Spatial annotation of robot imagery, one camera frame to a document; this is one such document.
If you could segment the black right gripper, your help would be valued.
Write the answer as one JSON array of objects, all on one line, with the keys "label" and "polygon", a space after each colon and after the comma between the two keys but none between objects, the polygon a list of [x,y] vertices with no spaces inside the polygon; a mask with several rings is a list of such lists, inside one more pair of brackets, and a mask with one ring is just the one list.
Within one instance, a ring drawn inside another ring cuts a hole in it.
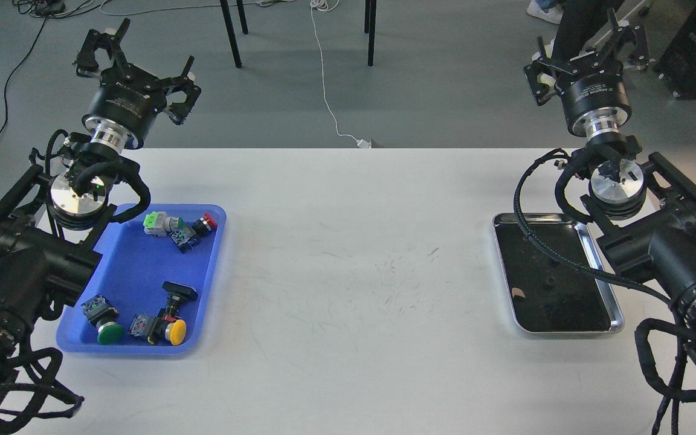
[{"label": "black right gripper", "polygon": [[561,98],[568,132],[578,137],[619,134],[632,114],[627,97],[622,66],[645,71],[651,58],[643,25],[621,25],[614,9],[607,10],[607,32],[596,39],[589,54],[594,71],[579,69],[573,76],[573,61],[563,54],[553,54],[555,41],[536,39],[538,51],[524,67],[531,96],[542,106],[553,96]]}]

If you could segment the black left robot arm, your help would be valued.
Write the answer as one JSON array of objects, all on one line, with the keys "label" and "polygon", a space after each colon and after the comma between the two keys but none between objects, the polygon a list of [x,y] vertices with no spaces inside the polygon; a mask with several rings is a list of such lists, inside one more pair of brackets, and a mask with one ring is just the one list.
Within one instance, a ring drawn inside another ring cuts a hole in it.
[{"label": "black left robot arm", "polygon": [[66,134],[31,166],[0,200],[0,434],[32,419],[71,418],[83,397],[56,378],[63,355],[31,347],[37,320],[56,320],[74,306],[102,256],[95,245],[111,223],[143,214],[151,193],[140,166],[123,156],[140,149],[158,115],[180,126],[201,88],[190,74],[159,78],[127,60],[114,33],[89,30],[77,53],[76,73],[100,86],[83,116],[85,134]]}]

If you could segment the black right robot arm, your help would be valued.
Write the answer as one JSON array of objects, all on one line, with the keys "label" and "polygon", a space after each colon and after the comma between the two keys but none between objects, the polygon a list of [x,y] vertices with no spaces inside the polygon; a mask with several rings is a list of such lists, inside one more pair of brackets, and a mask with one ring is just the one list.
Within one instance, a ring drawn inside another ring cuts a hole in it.
[{"label": "black right robot arm", "polygon": [[[638,163],[640,144],[619,131],[631,107],[617,55],[630,45],[629,61],[644,67],[649,52],[641,25],[619,24],[612,8],[605,14],[611,35],[600,49],[568,59],[549,57],[538,39],[540,55],[524,67],[536,103],[560,97],[569,132],[587,143],[572,153],[554,149],[536,159],[520,177],[513,210],[526,239],[551,259],[668,306],[672,322],[643,320],[634,339],[643,376],[663,397],[652,433],[671,412],[676,434],[680,404],[696,402],[696,185],[659,152]],[[530,227],[521,190],[550,160],[562,171],[553,188],[558,207],[578,223],[598,226],[598,245],[611,272],[564,258]]]}]

